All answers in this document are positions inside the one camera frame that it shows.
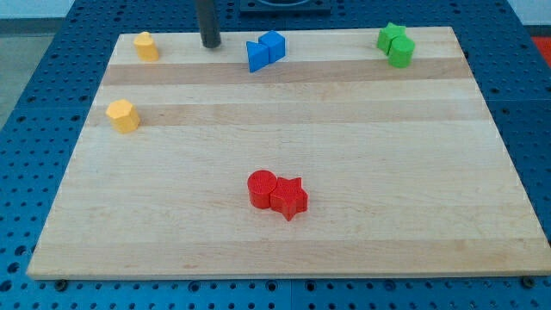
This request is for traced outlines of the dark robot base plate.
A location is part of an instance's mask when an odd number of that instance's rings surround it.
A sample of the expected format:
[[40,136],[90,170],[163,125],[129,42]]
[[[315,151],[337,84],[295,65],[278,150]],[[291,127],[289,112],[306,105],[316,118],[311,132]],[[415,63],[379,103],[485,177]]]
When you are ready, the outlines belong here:
[[331,0],[239,0],[242,14],[330,13]]

